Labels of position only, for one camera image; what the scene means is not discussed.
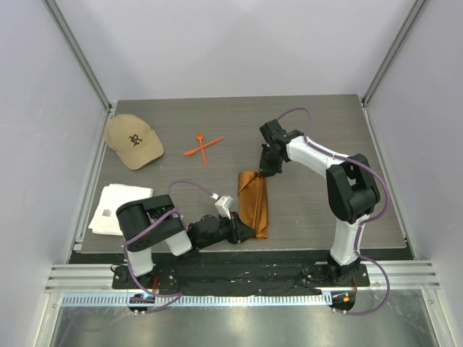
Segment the orange cloth napkin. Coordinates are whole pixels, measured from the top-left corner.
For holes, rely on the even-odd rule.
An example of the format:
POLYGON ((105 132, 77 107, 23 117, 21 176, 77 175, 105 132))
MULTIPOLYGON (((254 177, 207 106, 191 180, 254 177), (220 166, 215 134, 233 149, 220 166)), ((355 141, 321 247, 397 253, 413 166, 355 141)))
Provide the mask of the orange cloth napkin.
POLYGON ((255 239, 268 238, 268 193, 266 179, 258 171, 242 171, 238 175, 239 216, 254 229, 255 239))

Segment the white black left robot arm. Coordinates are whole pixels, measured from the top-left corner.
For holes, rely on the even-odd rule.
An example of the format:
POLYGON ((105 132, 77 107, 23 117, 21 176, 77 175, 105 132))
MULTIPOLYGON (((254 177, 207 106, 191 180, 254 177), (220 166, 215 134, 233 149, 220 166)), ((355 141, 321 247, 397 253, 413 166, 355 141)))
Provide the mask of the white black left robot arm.
POLYGON ((188 226, 167 194, 120 206, 116 216, 124 237, 124 264, 112 269, 113 287, 147 288, 158 280, 151 255, 155 245, 166 244, 173 256, 185 257, 222 241, 241 244, 256 236, 231 210, 232 197, 213 193, 211 199, 218 215, 204 215, 188 226))

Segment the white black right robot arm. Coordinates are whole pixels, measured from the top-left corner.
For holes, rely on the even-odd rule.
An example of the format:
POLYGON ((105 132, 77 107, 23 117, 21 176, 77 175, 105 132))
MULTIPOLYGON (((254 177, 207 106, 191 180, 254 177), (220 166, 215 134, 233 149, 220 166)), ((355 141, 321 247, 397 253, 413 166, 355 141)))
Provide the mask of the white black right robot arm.
POLYGON ((260 133, 266 142, 260 157, 261 176, 280 174, 283 163, 295 162, 326 180, 328 205, 336 218, 326 275, 334 285, 344 285, 359 267, 363 229, 381 200, 367 158, 329 150, 299 130, 286 131, 276 119, 261 126, 260 133))

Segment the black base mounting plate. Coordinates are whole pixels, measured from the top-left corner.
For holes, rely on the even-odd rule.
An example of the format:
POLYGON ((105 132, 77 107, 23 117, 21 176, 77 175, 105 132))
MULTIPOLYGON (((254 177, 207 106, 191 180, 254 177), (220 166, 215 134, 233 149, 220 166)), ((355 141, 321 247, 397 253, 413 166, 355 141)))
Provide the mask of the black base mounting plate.
POLYGON ((319 251, 206 252, 176 258, 153 254, 146 274, 112 265, 115 289, 158 289, 163 294, 250 295, 300 288, 370 285, 367 268, 360 261, 338 268, 319 251))

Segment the orange plastic fork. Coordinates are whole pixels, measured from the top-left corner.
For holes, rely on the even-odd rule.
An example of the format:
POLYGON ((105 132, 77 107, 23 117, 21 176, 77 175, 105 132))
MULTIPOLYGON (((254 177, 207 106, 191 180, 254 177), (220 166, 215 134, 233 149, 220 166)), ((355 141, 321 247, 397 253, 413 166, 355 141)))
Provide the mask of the orange plastic fork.
POLYGON ((205 155, 205 151, 202 148, 202 146, 203 146, 203 134, 201 132, 198 132, 196 134, 196 138, 197 138, 198 142, 200 143, 200 151, 201 151, 201 155, 202 155, 202 158, 203 158, 204 166, 207 167, 208 166, 208 161, 207 161, 207 158, 206 158, 206 155, 205 155))

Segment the beige baseball cap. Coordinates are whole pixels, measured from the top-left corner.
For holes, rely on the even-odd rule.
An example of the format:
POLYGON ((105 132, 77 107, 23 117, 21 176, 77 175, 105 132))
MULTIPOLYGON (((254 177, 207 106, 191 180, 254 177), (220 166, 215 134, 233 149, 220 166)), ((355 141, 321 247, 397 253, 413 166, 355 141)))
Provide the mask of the beige baseball cap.
POLYGON ((106 146, 113 150, 130 170, 138 170, 164 154, 155 130, 132 114, 112 118, 103 133, 106 146))

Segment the white folded towel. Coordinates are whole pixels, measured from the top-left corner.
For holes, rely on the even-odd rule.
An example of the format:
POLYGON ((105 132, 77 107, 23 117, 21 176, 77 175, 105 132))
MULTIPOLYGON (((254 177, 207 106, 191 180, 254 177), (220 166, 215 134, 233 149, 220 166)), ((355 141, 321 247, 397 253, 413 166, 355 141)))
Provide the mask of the white folded towel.
POLYGON ((110 184, 103 188, 101 196, 88 226, 93 234, 122 236, 116 211, 123 204, 153 196, 153 189, 125 184, 110 184))

